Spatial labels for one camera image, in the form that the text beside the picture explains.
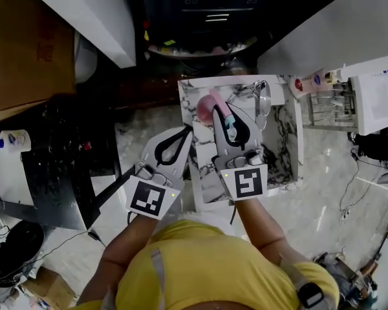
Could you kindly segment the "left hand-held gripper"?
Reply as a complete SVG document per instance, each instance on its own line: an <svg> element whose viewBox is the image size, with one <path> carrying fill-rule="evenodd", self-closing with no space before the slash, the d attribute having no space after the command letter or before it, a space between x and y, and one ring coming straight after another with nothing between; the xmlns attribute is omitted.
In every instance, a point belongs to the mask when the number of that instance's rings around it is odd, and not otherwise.
<svg viewBox="0 0 388 310"><path fill-rule="evenodd" d="M162 219L181 193L193 137L190 126L167 129L152 137L125 183L125 208L152 219Z"/></svg>

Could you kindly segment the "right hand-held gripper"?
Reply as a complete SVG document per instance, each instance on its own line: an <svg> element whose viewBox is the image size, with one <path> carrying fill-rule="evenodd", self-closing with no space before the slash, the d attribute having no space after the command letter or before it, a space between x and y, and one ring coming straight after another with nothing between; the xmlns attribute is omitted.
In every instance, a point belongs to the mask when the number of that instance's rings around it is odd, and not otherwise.
<svg viewBox="0 0 388 310"><path fill-rule="evenodd" d="M235 122L226 126L219 107L213 109L217 154L213 164L231 201L261 199L267 191L268 166L263 163L261 131L243 109L229 103Z"/></svg>

